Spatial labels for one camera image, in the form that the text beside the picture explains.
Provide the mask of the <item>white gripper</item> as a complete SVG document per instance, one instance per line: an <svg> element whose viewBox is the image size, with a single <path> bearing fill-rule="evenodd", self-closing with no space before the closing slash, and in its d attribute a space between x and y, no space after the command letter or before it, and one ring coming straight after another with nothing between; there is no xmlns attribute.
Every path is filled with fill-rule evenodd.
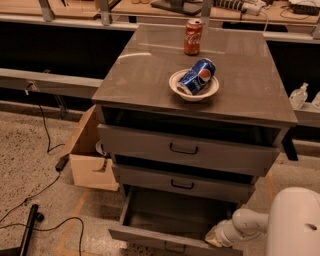
<svg viewBox="0 0 320 256"><path fill-rule="evenodd" d="M224 220L214 226L206 235L205 241L215 247L231 247L238 242L240 233L231 220Z"/></svg>

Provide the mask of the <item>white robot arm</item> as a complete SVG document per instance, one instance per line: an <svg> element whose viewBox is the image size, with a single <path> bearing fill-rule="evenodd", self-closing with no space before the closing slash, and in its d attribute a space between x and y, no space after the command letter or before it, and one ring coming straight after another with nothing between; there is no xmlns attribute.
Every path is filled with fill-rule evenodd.
<svg viewBox="0 0 320 256"><path fill-rule="evenodd" d="M265 256L320 256L320 194L300 187L280 191L268 214L236 210L205 236L216 247L230 247L267 235Z"/></svg>

